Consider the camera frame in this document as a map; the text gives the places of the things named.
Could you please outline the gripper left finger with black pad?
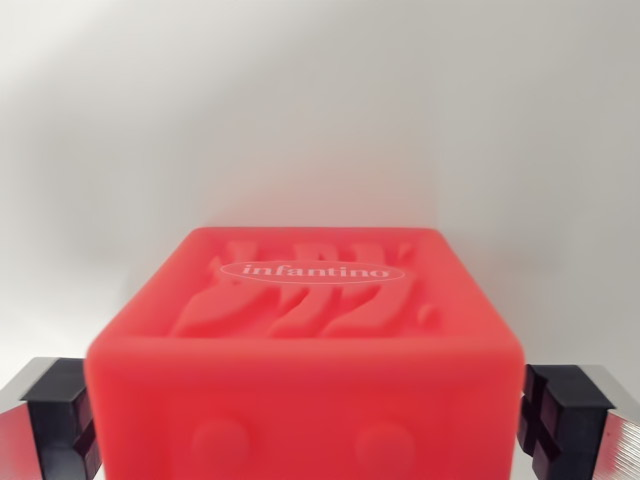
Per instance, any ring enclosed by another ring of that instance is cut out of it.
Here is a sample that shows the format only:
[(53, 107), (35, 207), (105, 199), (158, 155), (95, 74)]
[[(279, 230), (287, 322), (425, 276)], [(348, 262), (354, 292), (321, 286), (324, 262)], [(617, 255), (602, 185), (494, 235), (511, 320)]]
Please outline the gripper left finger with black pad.
[(93, 479), (101, 464), (84, 360), (31, 359), (1, 389), (1, 477)]

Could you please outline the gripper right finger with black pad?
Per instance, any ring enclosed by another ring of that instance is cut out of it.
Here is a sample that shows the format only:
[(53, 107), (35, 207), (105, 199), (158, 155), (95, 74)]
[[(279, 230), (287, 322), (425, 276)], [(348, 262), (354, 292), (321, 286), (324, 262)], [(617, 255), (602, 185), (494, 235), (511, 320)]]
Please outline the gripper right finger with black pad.
[(639, 401), (599, 365), (528, 364), (517, 439), (539, 479), (639, 477)]

